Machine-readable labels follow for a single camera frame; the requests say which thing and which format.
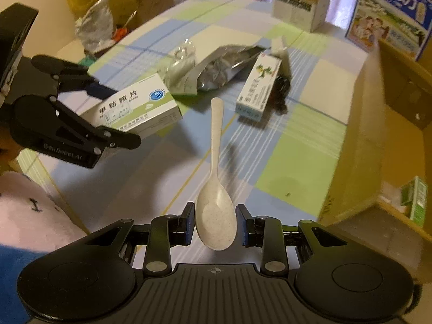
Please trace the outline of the small green box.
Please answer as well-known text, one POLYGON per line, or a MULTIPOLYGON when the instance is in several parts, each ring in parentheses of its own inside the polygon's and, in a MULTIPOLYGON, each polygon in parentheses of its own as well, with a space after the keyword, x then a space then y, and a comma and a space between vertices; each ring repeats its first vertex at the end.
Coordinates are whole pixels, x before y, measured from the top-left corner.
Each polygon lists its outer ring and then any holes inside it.
POLYGON ((426 220, 427 197, 428 185, 419 176, 401 188, 400 205, 406 207, 408 218, 419 227, 423 227, 426 220))

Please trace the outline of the white green medicine box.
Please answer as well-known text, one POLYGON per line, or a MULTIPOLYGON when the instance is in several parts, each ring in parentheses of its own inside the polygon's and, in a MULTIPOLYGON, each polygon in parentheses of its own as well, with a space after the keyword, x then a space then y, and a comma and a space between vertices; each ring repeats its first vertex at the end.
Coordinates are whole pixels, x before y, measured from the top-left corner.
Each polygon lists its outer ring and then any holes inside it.
POLYGON ((181 111, 158 74, 153 74, 81 114, 95 127, 105 126, 144 139, 182 119, 181 111))

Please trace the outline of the silver foil bag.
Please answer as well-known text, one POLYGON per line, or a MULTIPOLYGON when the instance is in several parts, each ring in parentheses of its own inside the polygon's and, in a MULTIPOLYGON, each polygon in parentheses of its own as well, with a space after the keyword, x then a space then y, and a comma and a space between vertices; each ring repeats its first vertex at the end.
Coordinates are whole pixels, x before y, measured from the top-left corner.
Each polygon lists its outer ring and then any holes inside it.
POLYGON ((220 46, 195 67, 197 90, 207 92, 222 88, 265 50, 259 45, 220 46))

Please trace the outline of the brown cardboard box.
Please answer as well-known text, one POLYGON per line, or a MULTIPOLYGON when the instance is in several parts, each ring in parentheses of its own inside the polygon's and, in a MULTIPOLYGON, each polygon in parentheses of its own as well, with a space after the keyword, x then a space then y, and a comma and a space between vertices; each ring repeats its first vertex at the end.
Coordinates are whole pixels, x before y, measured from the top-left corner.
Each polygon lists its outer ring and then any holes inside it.
POLYGON ((340 158, 318 220, 335 225, 378 202, 382 183, 431 183, 431 73, 380 41, 354 84, 340 158))

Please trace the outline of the crumpled silver bag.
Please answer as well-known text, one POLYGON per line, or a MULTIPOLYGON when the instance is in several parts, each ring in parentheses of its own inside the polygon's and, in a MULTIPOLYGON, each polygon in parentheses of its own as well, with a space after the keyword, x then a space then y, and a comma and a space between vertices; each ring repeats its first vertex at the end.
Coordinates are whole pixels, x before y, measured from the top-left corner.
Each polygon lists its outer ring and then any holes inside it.
POLYGON ((84 50, 92 54, 115 44, 112 39, 113 32, 114 23, 109 0, 99 0, 85 16, 75 22, 75 36, 80 40, 84 50))

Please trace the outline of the checkered tablecloth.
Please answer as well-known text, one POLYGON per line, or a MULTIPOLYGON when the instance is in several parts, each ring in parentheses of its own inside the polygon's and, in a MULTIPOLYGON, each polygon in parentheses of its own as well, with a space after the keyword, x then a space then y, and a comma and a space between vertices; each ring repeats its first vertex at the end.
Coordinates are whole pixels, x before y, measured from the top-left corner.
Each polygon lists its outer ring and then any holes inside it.
POLYGON ((177 97, 182 118, 118 151, 93 169, 25 150, 22 171, 80 228, 93 232, 122 218, 145 224, 178 214, 197 199, 210 174, 213 118, 220 127, 219 178, 234 204, 294 225, 315 220, 340 156, 355 79, 365 52, 331 24, 307 33, 271 16, 254 0, 188 0, 135 30, 91 72, 115 89, 153 75, 191 39, 198 59, 221 45, 261 45, 283 37, 293 79, 287 113, 267 108, 259 121, 240 116, 236 101, 247 79, 222 89, 177 97))

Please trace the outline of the long white ointment box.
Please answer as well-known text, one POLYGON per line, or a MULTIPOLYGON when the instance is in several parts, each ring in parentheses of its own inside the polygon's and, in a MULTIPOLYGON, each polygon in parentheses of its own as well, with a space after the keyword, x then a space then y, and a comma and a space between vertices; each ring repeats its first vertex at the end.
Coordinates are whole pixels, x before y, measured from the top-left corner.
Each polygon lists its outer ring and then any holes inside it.
POLYGON ((236 101, 235 113, 260 122, 282 61, 262 53, 253 65, 236 101))

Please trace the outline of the clear plastic bag with hooks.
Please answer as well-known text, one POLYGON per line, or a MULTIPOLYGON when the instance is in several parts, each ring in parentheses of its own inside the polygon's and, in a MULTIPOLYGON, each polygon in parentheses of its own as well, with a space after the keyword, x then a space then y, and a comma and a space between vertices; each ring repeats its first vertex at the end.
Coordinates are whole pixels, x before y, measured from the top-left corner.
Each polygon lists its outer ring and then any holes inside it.
POLYGON ((164 83, 173 95, 186 95, 184 89, 187 73, 195 67, 195 46, 190 39, 177 47, 171 57, 171 63, 166 67, 164 83))

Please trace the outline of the white speckled plastic spoon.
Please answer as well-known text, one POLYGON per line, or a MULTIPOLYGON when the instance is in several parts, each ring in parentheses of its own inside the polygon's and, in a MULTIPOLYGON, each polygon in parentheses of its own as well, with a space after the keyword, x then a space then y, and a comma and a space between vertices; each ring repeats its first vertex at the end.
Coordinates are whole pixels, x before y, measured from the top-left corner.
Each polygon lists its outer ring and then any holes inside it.
POLYGON ((237 234, 234 204, 218 176, 222 136, 223 101, 211 100, 210 175, 201 188, 195 204, 195 226, 206 247, 222 251, 230 247, 237 234))

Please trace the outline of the blue milk carton box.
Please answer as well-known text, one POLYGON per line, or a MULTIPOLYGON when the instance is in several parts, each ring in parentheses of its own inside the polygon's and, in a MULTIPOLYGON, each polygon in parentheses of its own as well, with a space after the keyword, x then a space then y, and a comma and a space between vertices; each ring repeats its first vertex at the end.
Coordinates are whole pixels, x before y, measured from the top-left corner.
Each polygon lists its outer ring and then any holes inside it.
POLYGON ((357 0, 346 38, 365 51, 384 40, 418 60, 431 33, 431 0, 357 0))

